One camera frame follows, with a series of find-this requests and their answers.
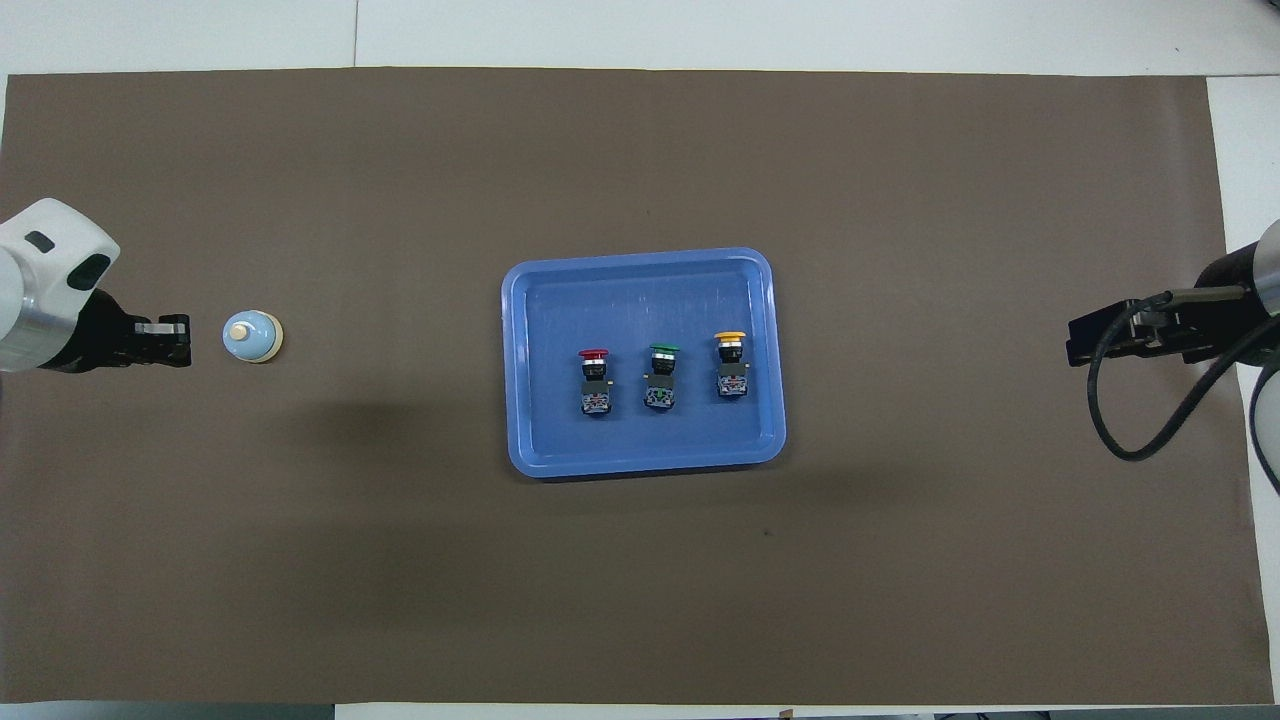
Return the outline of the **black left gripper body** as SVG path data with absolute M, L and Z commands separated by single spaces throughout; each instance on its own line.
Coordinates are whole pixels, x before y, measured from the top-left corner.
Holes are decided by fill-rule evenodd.
M 77 318 L 76 328 L 55 355 L 55 370 L 86 373 L 124 368 L 134 363 L 131 343 L 137 320 L 102 290 L 93 290 Z

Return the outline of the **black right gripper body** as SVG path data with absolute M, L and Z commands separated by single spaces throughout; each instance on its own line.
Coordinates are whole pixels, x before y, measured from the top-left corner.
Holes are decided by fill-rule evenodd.
M 1142 357 L 1178 354 L 1188 364 L 1225 354 L 1249 328 L 1245 299 L 1161 304 L 1135 314 Z

